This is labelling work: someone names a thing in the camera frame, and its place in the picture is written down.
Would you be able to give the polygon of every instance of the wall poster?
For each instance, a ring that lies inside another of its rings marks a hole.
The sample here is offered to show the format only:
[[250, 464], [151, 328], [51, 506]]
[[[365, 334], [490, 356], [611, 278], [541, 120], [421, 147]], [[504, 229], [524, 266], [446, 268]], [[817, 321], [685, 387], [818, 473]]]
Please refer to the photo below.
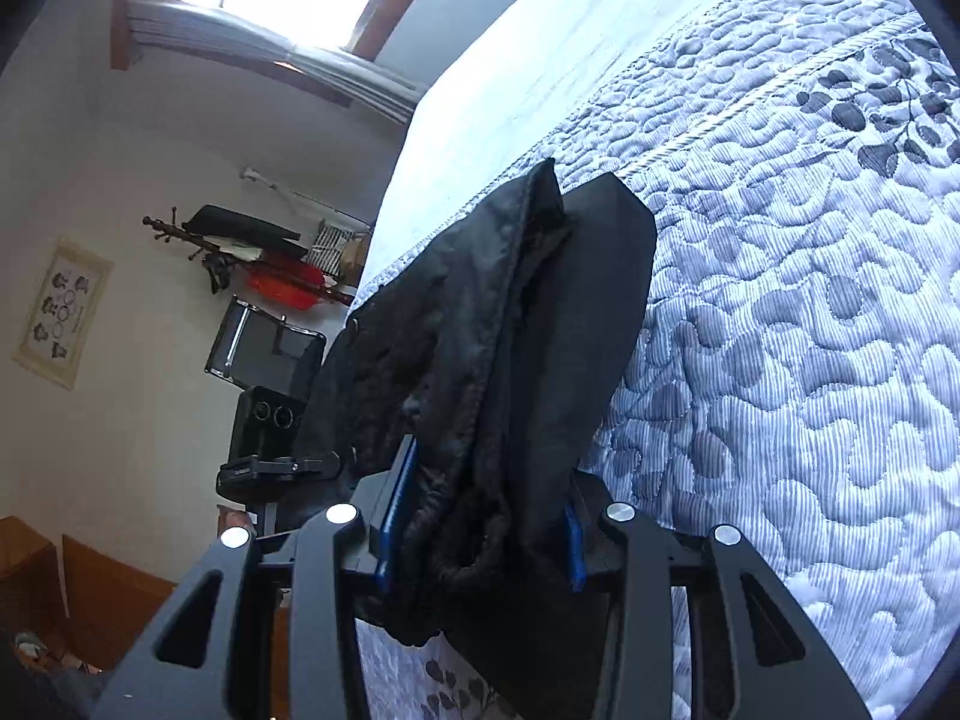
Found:
[[80, 354], [113, 263], [61, 238], [13, 359], [73, 389]]

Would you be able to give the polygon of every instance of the blue and white bedspread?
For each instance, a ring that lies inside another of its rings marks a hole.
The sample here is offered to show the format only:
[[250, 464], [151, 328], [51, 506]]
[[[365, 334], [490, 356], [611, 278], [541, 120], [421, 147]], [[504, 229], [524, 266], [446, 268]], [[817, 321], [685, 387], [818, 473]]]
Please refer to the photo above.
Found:
[[741, 528], [877, 720], [960, 625], [957, 100], [908, 0], [726, 0], [494, 182], [552, 156], [564, 191], [613, 170], [655, 213], [646, 322], [583, 466], [666, 526]]

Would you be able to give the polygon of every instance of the black speaker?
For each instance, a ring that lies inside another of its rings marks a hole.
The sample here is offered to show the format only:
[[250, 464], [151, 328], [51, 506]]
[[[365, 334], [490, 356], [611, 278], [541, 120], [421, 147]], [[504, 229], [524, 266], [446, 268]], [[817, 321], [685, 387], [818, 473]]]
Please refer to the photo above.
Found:
[[237, 399], [231, 462], [258, 456], [261, 460], [289, 457], [304, 416], [304, 402], [265, 386], [252, 386]]

